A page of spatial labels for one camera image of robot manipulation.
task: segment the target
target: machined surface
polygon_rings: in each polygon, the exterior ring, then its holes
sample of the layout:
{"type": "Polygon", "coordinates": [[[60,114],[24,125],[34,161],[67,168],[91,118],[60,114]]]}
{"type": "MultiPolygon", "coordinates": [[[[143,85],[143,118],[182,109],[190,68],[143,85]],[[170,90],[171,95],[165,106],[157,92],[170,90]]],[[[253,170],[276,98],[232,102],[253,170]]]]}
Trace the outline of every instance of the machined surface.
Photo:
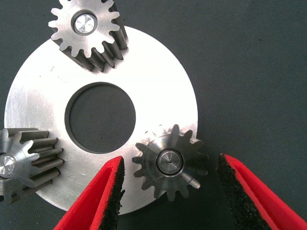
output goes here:
{"type": "Polygon", "coordinates": [[[154,187],[155,198],[166,192],[168,200],[174,201],[176,191],[187,198],[187,186],[200,188],[201,184],[195,177],[207,174],[205,163],[208,155],[198,152],[203,142],[192,137],[192,130],[181,132],[178,125],[152,136],[155,138],[136,144],[140,154],[132,161],[142,167],[134,175],[145,178],[143,190],[154,187]]]}
{"type": "Polygon", "coordinates": [[[124,53],[123,61],[116,61],[115,69],[87,71],[48,40],[23,64],[12,84],[5,126],[35,125],[49,130],[64,148],[59,155],[65,161],[59,167],[60,177],[53,181],[53,185],[38,192],[43,199],[64,210],[73,204],[104,163],[119,155],[123,156],[126,168],[123,184],[126,192],[120,213],[129,213],[153,202],[153,188],[143,191],[143,178],[133,175],[139,169],[139,165],[131,160],[139,155],[135,144],[144,138],[146,131],[160,124],[164,127],[179,124],[183,132],[191,129],[196,137],[197,105],[185,70],[154,38],[129,27],[126,31],[130,38],[129,49],[124,53]],[[136,124],[130,139],[121,148],[95,154],[74,140],[66,126],[66,118],[72,102],[82,91],[102,83],[116,85],[128,94],[134,104],[136,124]]]}

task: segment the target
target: red clamp jaw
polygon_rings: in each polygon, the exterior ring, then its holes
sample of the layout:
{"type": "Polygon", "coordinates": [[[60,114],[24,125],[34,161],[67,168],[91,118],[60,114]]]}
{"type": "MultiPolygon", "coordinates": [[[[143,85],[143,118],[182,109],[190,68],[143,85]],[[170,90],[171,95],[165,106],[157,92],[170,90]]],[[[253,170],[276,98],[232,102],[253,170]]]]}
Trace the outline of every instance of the red clamp jaw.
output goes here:
{"type": "Polygon", "coordinates": [[[307,230],[307,223],[242,162],[221,154],[217,171],[238,229],[307,230]]]}
{"type": "Polygon", "coordinates": [[[54,229],[116,229],[123,181],[124,160],[116,157],[101,168],[54,229]]]}

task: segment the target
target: aluminum plate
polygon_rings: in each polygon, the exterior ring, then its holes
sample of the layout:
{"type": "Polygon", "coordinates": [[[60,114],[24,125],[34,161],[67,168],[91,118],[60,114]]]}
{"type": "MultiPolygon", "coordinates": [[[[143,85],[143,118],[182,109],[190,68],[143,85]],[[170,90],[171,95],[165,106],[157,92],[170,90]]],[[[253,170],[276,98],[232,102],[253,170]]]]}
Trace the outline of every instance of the aluminum plate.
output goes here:
{"type": "Polygon", "coordinates": [[[126,190],[121,214],[135,211],[153,202],[153,187],[141,189],[144,178],[133,173],[140,168],[132,157],[141,153],[135,144],[144,139],[146,131],[160,124],[172,127],[179,124],[182,132],[197,132],[197,104],[191,82],[176,57],[149,35],[126,27],[129,49],[116,68],[105,72],[87,71],[59,51],[51,40],[42,44],[25,61],[10,89],[5,108],[4,126],[35,127],[48,130],[50,137],[59,139],[64,148],[59,155],[65,163],[61,175],[53,184],[37,192],[49,203],[68,210],[98,170],[110,159],[123,156],[126,190]],[[136,123],[129,140],[118,150],[96,154],[71,137],[66,127],[69,107],[85,89],[102,83],[120,87],[131,98],[136,123]]]}

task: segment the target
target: metal gear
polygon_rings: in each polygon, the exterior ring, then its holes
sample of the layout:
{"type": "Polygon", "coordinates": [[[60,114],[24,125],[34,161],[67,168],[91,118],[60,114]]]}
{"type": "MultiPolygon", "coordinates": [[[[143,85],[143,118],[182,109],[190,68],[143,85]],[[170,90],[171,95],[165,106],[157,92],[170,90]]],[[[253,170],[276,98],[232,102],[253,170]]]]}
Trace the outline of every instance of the metal gear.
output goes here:
{"type": "Polygon", "coordinates": [[[56,138],[48,131],[33,128],[0,131],[0,201],[15,201],[51,184],[63,164],[56,158],[61,148],[53,148],[56,138]]]}
{"type": "Polygon", "coordinates": [[[192,138],[192,134],[192,130],[180,133],[179,126],[174,125],[163,135],[146,141],[147,144],[136,144],[142,156],[134,157],[132,161],[142,165],[142,168],[134,176],[145,176],[143,190],[154,186],[155,198],[159,198],[165,191],[168,200],[174,201],[176,191],[187,198],[188,185],[200,188],[195,176],[207,174],[204,163],[208,155],[197,152],[203,143],[192,138]]]}
{"type": "Polygon", "coordinates": [[[105,63],[115,66],[113,58],[123,59],[127,34],[113,0],[59,1],[63,8],[51,10],[58,19],[49,27],[60,51],[88,70],[103,71],[105,63]]]}

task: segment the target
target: metal disc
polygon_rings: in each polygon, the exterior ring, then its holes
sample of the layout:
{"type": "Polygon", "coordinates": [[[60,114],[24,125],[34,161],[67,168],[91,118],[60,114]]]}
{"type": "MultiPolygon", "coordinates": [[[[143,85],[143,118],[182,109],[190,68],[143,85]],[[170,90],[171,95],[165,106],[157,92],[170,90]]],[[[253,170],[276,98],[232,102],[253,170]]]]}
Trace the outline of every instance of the metal disc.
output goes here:
{"type": "Polygon", "coordinates": [[[105,72],[87,71],[59,51],[51,40],[41,45],[23,64],[10,89],[4,124],[6,128],[35,127],[58,137],[59,155],[65,163],[61,175],[40,191],[43,199],[68,210],[98,170],[110,159],[123,156],[126,190],[121,214],[153,202],[154,189],[141,189],[144,178],[134,177],[140,165],[132,162],[140,151],[135,147],[145,132],[163,125],[178,124],[183,131],[197,132],[197,104],[190,80],[176,57],[160,42],[126,27],[129,49],[116,68],[105,72]],[[81,146],[66,126],[70,107],[84,90],[97,84],[113,84],[131,98],[136,123],[129,140],[118,150],[96,154],[81,146]]]}

